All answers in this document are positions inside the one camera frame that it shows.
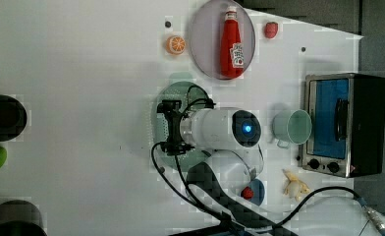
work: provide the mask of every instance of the mint green cup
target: mint green cup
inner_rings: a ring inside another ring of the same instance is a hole
[[[311,135],[311,129],[311,117],[304,110],[281,111],[273,120],[273,133],[279,140],[279,148],[302,145]]]

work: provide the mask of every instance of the red ketchup bottle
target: red ketchup bottle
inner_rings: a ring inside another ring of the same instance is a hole
[[[244,53],[234,6],[228,7],[226,11],[220,47],[220,69],[221,74],[229,79],[237,78],[244,72]]]

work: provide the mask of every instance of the orange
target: orange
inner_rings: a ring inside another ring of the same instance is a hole
[[[181,36],[170,36],[167,39],[166,50],[168,53],[180,55],[186,49],[186,41]]]

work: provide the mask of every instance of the round plate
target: round plate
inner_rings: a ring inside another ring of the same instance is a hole
[[[196,66],[207,76],[225,80],[220,74],[220,41],[228,6],[237,6],[239,31],[244,49],[244,71],[253,58],[255,35],[248,13],[231,0],[211,0],[195,14],[190,27],[190,49]]]

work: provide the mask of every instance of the white table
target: white table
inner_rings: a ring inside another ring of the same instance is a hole
[[[276,148],[269,127],[284,106],[301,107],[306,74],[355,72],[359,37],[248,11],[256,30],[253,62],[243,79],[217,81],[204,76],[188,53],[173,59],[162,47],[170,33],[165,19],[184,34],[201,5],[195,0],[0,1],[0,93],[16,94],[31,117],[16,142],[1,144],[8,161],[0,170],[0,204],[23,199],[38,205],[50,236],[167,235],[217,224],[172,193],[149,157],[151,101],[169,85],[169,75],[180,71],[190,71],[221,106],[257,110],[264,118],[266,163],[259,176],[267,189],[264,207],[294,207],[296,202],[282,195],[285,168],[311,189],[352,187],[353,180],[297,167],[297,148]],[[261,34],[268,21],[280,23],[276,39]],[[313,215],[299,218],[314,220]],[[301,235],[312,228],[298,220],[291,224]],[[364,224],[359,219],[354,234]]]

